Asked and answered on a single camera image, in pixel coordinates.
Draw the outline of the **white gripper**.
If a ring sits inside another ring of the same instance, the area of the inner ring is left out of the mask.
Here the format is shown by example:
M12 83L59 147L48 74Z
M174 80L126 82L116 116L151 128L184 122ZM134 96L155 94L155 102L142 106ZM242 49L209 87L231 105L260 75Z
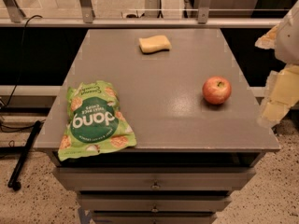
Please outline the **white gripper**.
M255 46L275 49L278 60L292 63L279 72L271 71L266 80L257 121L262 127L272 128L299 102L299 1L279 26L275 25L256 40Z

